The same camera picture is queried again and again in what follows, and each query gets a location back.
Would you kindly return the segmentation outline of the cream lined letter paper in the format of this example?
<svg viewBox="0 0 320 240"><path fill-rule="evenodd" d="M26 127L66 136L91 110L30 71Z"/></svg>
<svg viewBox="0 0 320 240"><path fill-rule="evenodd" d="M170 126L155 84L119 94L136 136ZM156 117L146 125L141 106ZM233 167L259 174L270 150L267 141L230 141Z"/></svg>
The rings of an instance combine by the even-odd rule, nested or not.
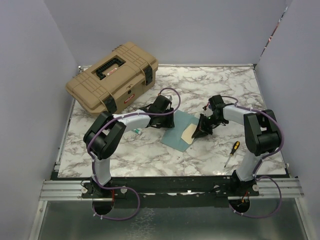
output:
<svg viewBox="0 0 320 240"><path fill-rule="evenodd" d="M181 139L185 141L188 145L191 145L194 141L193 134L197 129L197 125L191 123L182 133Z"/></svg>

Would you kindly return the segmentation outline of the light blue envelope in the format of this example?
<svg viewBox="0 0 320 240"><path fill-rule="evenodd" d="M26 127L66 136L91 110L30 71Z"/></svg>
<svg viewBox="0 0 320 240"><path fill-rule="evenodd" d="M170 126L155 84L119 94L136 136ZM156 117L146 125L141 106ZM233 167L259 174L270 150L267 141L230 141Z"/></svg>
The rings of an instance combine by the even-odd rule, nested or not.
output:
<svg viewBox="0 0 320 240"><path fill-rule="evenodd" d="M185 152L190 144L182 139L184 130L190 125L197 125L199 119L194 115L177 110L174 113L174 128L168 128L160 142L180 152Z"/></svg>

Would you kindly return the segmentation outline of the green white glue stick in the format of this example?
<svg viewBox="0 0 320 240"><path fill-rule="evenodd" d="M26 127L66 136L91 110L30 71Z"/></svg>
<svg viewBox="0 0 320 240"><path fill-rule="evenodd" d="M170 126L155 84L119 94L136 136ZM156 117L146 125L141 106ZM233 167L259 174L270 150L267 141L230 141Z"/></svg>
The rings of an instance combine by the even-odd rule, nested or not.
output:
<svg viewBox="0 0 320 240"><path fill-rule="evenodd" d="M138 135L141 135L142 134L142 131L140 129L134 129L133 132L135 132L136 134Z"/></svg>

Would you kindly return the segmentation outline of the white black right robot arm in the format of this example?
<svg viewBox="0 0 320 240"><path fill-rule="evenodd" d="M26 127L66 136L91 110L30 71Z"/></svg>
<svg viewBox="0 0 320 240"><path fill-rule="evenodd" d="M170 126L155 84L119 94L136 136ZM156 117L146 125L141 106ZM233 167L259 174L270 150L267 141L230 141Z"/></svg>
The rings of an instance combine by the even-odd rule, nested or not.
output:
<svg viewBox="0 0 320 240"><path fill-rule="evenodd" d="M223 95L214 95L208 99L212 114L200 114L192 138L198 139L213 134L213 129L230 122L244 127L244 138L247 152L239 167L233 171L229 190L236 196L242 195L254 184L257 172L265 158L279 152L284 145L284 134L279 126L275 113L271 109L258 110L235 103L225 103Z"/></svg>

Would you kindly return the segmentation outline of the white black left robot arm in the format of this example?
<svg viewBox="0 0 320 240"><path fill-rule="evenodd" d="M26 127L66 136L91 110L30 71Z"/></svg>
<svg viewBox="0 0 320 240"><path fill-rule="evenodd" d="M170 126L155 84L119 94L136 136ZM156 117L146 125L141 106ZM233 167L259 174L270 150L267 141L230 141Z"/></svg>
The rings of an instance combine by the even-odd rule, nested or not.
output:
<svg viewBox="0 0 320 240"><path fill-rule="evenodd" d="M86 150L91 156L92 175L90 183L97 196L106 197L113 190L129 190L127 186L110 186L112 179L110 157L116 151L124 133L143 128L173 128L174 113L179 108L172 107L172 101L158 95L154 103L126 114L102 112L83 137Z"/></svg>

